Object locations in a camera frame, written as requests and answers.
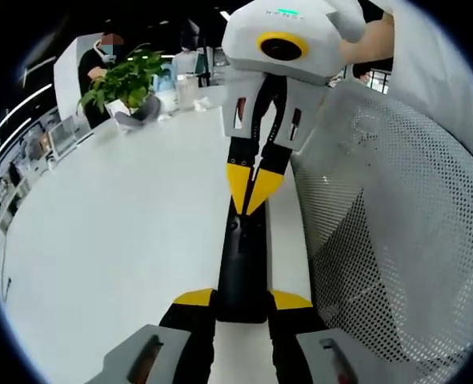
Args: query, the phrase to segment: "white table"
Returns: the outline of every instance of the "white table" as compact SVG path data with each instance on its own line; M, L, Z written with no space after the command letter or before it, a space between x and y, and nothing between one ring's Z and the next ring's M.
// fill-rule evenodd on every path
M222 87L207 92L222 101ZM109 350L158 324L180 294L216 288L228 147L219 108L126 136L110 120L38 180L10 226L6 313L50 382L85 382ZM271 285L310 298L291 168L270 217ZM277 382L267 324L217 325L210 382Z
M31 190L31 187L36 183L42 173L47 170L46 160L41 158L36 162L33 162L32 167L22 175L22 180L17 187L11 186L9 188L9 193L3 200L3 204L0 208L0 299L3 300L6 293L6 287L8 283L8 277L4 273L4 260L6 258L6 236L10 231L10 224L12 223L13 216L9 212L9 205L12 203L14 198L19 196L24 200L25 196Z

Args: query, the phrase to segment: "person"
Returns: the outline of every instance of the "person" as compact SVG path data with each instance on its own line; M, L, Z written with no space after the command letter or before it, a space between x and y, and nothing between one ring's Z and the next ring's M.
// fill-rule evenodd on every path
M181 52L172 58L175 74L201 74L204 72L204 57L197 51L199 28L191 20L181 30Z
M39 139L42 136L40 129L30 130L26 136L26 148L25 153L30 162L39 160L42 155L42 147L40 145Z
M371 68L368 63L355 64L351 70L354 78L359 80L362 84L367 85L367 83L370 81Z
M112 32L105 32L92 49L83 54L78 67L78 80L82 96L90 89L93 80L105 76L110 65L117 62L122 53L124 40ZM99 111L94 103L88 103L83 109L90 128L94 129L110 118L106 110Z
M17 187L19 183L21 182L21 175L18 171L18 168L15 166L14 162L10 162L9 164L9 170L8 170L8 175L10 182L14 187Z
M21 139L19 140L19 153L20 153L20 159L19 159L19 165L23 167L26 171L31 170L31 160L26 154L26 150L28 148L28 143L26 140Z
M0 201L8 195L9 193L9 183L7 180L0 176Z
M473 73L441 27L407 0L371 0L384 13L360 41L342 41L347 65L394 57L388 94L425 114L473 154Z
M12 198L12 201L10 201L7 210L10 212L10 214L15 216L15 214L18 212L19 206L21 205L21 198L15 194L14 197Z

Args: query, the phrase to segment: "yellow camera ring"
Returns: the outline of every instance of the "yellow camera ring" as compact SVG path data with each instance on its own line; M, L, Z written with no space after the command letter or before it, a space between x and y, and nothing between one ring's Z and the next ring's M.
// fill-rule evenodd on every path
M265 32L258 37L257 43L266 56L281 62L297 60L309 53L306 40L287 32Z

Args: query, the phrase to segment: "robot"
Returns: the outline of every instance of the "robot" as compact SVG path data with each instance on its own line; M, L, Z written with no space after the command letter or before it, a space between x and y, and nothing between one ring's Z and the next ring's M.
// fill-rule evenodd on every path
M89 384L207 383L216 321L268 321L280 384L409 382L399 363L382 363L343 331L328 330L305 298L267 288L264 203L343 67L341 39L357 42L364 28L356 0L255 0L231 15L222 42L230 63L222 115L232 199L218 288L177 298L159 326L112 350ZM274 124L255 169L261 119L272 102Z

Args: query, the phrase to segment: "mesh surface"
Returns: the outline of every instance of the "mesh surface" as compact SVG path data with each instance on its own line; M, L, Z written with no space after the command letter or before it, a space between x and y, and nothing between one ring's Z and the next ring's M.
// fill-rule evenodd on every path
M416 382L473 346L473 157L433 121L353 82L292 158L315 305Z

